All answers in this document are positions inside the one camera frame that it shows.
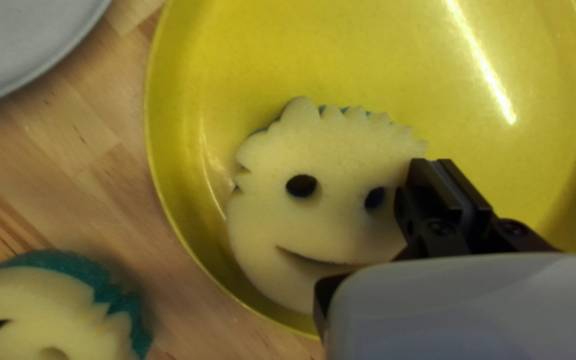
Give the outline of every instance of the sponge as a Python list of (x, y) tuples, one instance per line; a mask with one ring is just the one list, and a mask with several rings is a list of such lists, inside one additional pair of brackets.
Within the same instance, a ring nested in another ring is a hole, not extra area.
[(100, 264), (37, 250), (0, 264), (0, 359), (143, 360), (141, 302)]
[(395, 190), (426, 147), (386, 113), (290, 101), (236, 153), (242, 168), (226, 220), (249, 280), (277, 303), (310, 313), (319, 278), (395, 257), (405, 245)]

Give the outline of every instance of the sponge edge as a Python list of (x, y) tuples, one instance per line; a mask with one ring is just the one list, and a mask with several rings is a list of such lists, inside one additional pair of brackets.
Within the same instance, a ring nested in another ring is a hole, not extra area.
[(45, 249), (11, 258), (0, 264), (0, 270), (18, 266), (42, 268), (69, 275), (92, 287), (93, 301), (108, 304), (107, 315), (125, 312), (129, 316), (132, 349), (139, 359), (146, 358), (152, 338), (143, 325), (141, 298), (134, 292), (123, 295), (121, 286), (110, 284), (110, 271), (101, 264), (75, 252)]

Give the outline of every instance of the yellow bowl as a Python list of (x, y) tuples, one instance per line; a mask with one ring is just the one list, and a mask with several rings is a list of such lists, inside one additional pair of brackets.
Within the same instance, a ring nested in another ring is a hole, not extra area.
[(576, 252), (576, 1), (169, 2), (145, 89), (163, 207), (224, 291), (316, 338), (246, 279), (223, 213), (236, 148), (297, 95), (388, 111), (500, 216)]

